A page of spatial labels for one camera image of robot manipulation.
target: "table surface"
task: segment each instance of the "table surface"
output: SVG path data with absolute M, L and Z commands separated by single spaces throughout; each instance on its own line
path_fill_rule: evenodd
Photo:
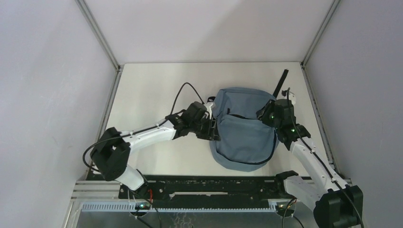
M 291 87 L 291 92 L 296 95 L 297 123 L 308 129 L 325 158 L 317 120 L 298 62 L 125 64 L 107 128 L 132 130 L 163 119 L 169 114 L 184 82 L 191 83 L 204 100 L 215 96 L 219 89 L 232 86 L 273 93 L 284 69 L 288 69 L 289 73 L 282 90 Z M 198 100 L 194 91 L 186 85 L 174 112 Z M 252 172 L 228 170 L 213 159 L 209 142 L 197 139 L 192 133 L 135 152 L 128 164 L 143 174 L 151 175 L 274 176 L 294 170 L 300 176 L 308 176 L 302 164 L 282 143 L 264 167 Z

